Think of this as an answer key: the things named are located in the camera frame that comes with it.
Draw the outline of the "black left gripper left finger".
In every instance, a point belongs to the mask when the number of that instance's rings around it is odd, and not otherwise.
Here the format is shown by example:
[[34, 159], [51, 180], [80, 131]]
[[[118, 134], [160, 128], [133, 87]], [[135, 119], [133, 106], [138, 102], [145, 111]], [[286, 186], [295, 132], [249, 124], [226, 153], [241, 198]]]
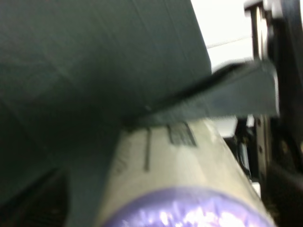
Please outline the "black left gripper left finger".
[[63, 227], [69, 202], [69, 174], [55, 168], [0, 206], [0, 225]]

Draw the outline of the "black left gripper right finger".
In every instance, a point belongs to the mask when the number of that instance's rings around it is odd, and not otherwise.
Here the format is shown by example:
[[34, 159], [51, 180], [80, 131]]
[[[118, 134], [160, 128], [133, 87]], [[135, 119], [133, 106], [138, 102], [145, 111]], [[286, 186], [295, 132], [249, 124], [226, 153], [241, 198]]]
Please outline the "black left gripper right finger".
[[130, 128], [171, 125], [201, 118], [279, 115], [277, 71], [269, 60], [225, 65], [197, 84], [124, 120]]

